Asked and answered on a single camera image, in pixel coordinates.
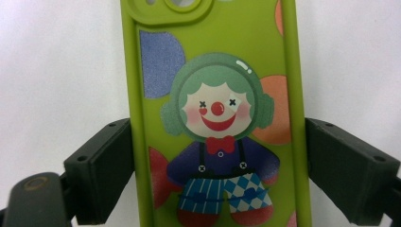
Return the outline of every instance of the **white backdrop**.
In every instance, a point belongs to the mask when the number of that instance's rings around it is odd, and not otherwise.
[[[401,160],[401,1],[297,7],[305,115]],[[129,117],[120,16],[117,0],[0,1],[0,209],[20,180],[63,173],[85,141]],[[311,200],[315,227],[355,226],[314,183]],[[139,226],[133,179],[105,226]]]

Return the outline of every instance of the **phone case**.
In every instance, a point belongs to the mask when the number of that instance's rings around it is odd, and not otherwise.
[[[311,226],[293,0],[121,0],[141,226]]]

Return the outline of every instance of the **green hair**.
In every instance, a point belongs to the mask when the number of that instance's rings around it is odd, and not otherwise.
[[[227,83],[236,93],[246,93],[247,100],[251,104],[252,122],[245,131],[236,135],[235,139],[248,135],[256,127],[263,129],[271,124],[273,99],[263,93],[259,78],[252,68],[235,56],[213,53],[189,61],[174,78],[170,101],[161,110],[167,133],[179,135],[185,132],[195,140],[204,141],[204,137],[186,128],[186,114],[182,107],[186,103],[187,95],[197,92],[202,84],[216,87],[223,83]]]

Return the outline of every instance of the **red circle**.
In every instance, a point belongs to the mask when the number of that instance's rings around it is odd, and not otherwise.
[[[222,115],[224,113],[224,105],[221,102],[212,104],[212,113],[214,115]]]

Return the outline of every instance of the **printed cartoon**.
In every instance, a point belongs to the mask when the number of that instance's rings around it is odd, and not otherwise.
[[[213,226],[227,203],[240,225],[271,218],[268,186],[280,161],[248,136],[271,124],[273,106],[250,65],[235,56],[202,55],[178,72],[161,117],[166,132],[194,140],[166,166],[168,180],[183,189],[183,226]]]

